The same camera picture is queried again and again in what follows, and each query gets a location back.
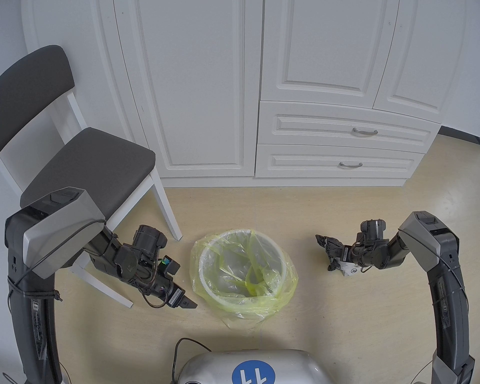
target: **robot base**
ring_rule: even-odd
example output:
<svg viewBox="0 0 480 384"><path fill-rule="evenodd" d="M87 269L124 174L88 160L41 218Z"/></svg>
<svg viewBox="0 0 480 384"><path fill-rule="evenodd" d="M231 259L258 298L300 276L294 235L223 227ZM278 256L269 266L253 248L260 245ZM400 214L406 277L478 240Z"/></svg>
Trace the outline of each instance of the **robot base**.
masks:
<svg viewBox="0 0 480 384"><path fill-rule="evenodd" d="M207 352L190 359L178 384L333 384L304 351Z"/></svg>

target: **white logo symbol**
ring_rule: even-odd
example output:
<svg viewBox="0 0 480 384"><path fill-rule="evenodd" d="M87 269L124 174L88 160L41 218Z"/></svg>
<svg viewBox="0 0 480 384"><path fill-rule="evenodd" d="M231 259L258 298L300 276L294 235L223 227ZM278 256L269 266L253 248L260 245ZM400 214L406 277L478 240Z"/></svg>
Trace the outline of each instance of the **white logo symbol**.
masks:
<svg viewBox="0 0 480 384"><path fill-rule="evenodd" d="M252 384L251 380L247 381L247 379L245 378L245 371L244 370L240 371L240 376L241 376L241 384ZM255 368L255 376L256 376L256 379L257 379L257 384L263 384L267 381L266 377L264 377L263 379L261 378L259 368Z"/></svg>

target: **trash bag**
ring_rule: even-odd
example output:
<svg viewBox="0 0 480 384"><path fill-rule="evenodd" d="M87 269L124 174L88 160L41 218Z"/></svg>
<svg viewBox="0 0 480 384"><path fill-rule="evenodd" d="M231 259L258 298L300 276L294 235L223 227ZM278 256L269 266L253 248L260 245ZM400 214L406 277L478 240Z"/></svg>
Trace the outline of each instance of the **trash bag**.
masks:
<svg viewBox="0 0 480 384"><path fill-rule="evenodd" d="M252 229L198 240L192 248L190 278L193 291L224 323L240 328L254 327L281 310L298 282L288 254L268 236Z"/></svg>

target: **light wood floor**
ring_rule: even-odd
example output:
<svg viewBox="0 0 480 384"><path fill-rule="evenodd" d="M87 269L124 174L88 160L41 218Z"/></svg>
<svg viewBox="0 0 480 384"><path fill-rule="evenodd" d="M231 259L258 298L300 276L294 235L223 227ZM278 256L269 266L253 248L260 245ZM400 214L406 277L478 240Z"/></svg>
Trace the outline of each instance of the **light wood floor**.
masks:
<svg viewBox="0 0 480 384"><path fill-rule="evenodd" d="M382 218L391 238L413 210L437 215L460 238L460 262L470 301L470 353L480 358L480 146L438 136L404 187L190 188L167 190L184 234L173 240L154 197L146 195L117 228L130 243L139 224L168 237L165 253L181 264L175 281L196 310L144 303L134 288L92 273L134 302L118 304L72 273L57 274L60 359L72 382L170 383L180 337L213 350L297 348L311 352L341 383L409 384L435 350L432 301L424 271L409 255L398 268L343 277L327 272L315 234L351 244L361 221ZM192 293L190 250L195 240L231 228L254 228L292 258L299 284L290 304L253 334L233 332ZM201 352L186 342L179 366ZM480 383L480 368L472 381ZM430 383L428 367L419 379Z"/></svg>

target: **black baseboard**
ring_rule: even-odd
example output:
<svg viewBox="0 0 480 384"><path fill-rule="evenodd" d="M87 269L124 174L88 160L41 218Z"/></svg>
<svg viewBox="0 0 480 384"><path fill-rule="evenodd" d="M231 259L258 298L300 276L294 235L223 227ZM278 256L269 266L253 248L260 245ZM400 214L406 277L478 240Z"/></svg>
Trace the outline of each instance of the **black baseboard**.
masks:
<svg viewBox="0 0 480 384"><path fill-rule="evenodd" d="M440 135L455 137L456 139L469 141L471 143L480 144L480 137L474 136L470 133L462 132L450 127L442 125L438 131Z"/></svg>

